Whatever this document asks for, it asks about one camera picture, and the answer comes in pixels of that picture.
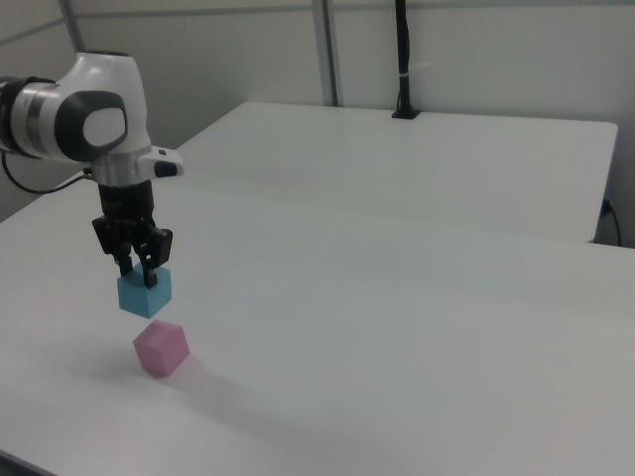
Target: white table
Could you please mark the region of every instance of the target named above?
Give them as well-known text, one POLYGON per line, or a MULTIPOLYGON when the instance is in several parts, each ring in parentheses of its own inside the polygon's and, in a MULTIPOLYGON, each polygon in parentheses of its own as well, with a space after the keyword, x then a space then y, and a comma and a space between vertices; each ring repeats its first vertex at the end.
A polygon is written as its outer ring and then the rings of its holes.
POLYGON ((635 255, 155 185, 192 356, 139 366, 93 183, 0 225, 0 448, 61 475, 631 475, 635 255))
POLYGON ((575 242, 593 240, 617 127, 246 103, 181 147, 204 187, 575 242))

